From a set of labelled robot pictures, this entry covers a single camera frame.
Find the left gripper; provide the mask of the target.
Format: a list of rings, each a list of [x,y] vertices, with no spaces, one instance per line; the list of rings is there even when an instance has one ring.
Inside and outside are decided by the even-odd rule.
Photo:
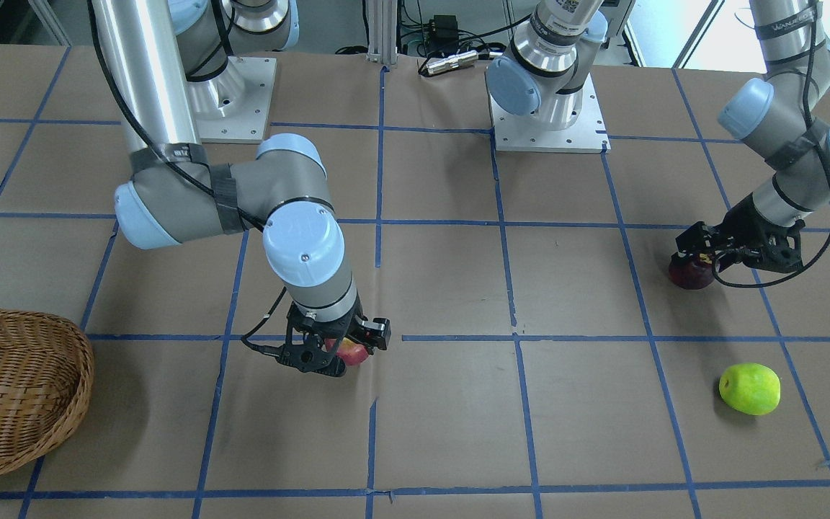
[[[705,231],[706,245],[720,259],[722,269],[735,263],[776,273],[797,272],[803,263],[801,217],[773,223],[763,216],[752,196],[731,208],[717,226]]]

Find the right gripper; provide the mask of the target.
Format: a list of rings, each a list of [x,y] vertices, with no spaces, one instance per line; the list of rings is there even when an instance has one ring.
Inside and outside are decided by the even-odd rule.
[[[356,316],[366,318],[360,303],[333,321],[316,321],[297,303],[291,303],[285,342],[277,348],[277,362],[303,373],[342,377],[349,367],[336,356],[336,349],[344,338],[356,342],[352,338]]]

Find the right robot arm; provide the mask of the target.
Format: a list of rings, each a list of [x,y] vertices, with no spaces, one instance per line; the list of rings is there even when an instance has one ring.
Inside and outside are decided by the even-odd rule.
[[[241,341],[302,372],[343,376],[390,338],[369,319],[346,259],[316,146],[281,133],[253,161],[211,164],[199,120],[254,114],[239,52],[282,50],[298,36],[293,1],[89,1],[102,73],[122,117],[132,175],[115,190],[128,242],[161,249],[260,230],[291,297],[282,345]]]

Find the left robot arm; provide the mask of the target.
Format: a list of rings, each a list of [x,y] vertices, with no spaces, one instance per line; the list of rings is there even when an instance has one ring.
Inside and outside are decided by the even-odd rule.
[[[599,1],[541,1],[518,23],[486,72],[491,101],[540,129],[570,127],[608,23]],[[811,109],[830,89],[830,42],[818,1],[751,1],[764,78],[748,80],[719,112],[732,138],[764,159],[773,177],[717,226],[692,224],[676,239],[669,277],[701,289],[744,264],[790,279],[801,257],[805,219],[830,204],[830,124]]]

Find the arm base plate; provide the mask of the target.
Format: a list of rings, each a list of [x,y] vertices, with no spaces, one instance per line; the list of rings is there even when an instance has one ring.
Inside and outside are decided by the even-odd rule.
[[[263,141],[276,75],[273,57],[231,57],[227,68],[214,78],[188,81],[187,94],[201,141]]]
[[[554,95],[536,112],[512,115],[488,100],[498,151],[601,154],[612,150],[592,76],[580,91]]]

